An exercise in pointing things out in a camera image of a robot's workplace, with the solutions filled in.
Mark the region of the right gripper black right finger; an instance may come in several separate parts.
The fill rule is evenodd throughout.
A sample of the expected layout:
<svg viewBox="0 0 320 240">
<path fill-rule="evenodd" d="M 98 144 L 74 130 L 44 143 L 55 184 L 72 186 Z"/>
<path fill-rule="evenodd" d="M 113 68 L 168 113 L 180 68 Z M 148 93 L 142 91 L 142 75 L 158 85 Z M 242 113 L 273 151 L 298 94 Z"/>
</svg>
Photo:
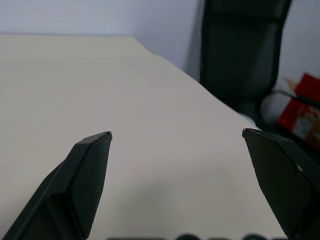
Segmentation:
<svg viewBox="0 0 320 240">
<path fill-rule="evenodd" d="M 245 128 L 259 187 L 290 240 L 320 238 L 320 167 L 292 140 Z"/>
</svg>

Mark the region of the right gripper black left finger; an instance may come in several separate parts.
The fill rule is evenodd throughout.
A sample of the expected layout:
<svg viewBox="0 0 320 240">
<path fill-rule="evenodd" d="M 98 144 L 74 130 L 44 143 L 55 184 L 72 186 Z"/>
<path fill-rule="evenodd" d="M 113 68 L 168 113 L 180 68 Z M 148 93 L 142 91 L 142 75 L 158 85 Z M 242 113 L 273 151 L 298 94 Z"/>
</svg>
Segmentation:
<svg viewBox="0 0 320 240">
<path fill-rule="evenodd" d="M 41 182 L 5 240 L 88 239 L 104 189 L 110 131 L 77 142 Z"/>
</svg>

